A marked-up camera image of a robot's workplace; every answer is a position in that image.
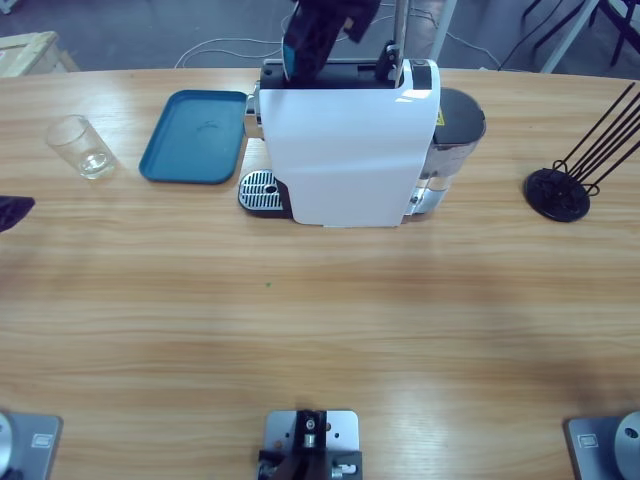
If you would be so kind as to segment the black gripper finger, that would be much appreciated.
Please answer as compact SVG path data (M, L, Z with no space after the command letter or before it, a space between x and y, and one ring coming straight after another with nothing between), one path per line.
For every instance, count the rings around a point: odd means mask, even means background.
M0 232L15 227L34 206L33 197L2 195L0 197Z
M312 81L324 68L344 15L339 1L295 1L287 25L287 80Z
M380 8L379 0L351 0L346 2L344 32L348 38L360 43Z

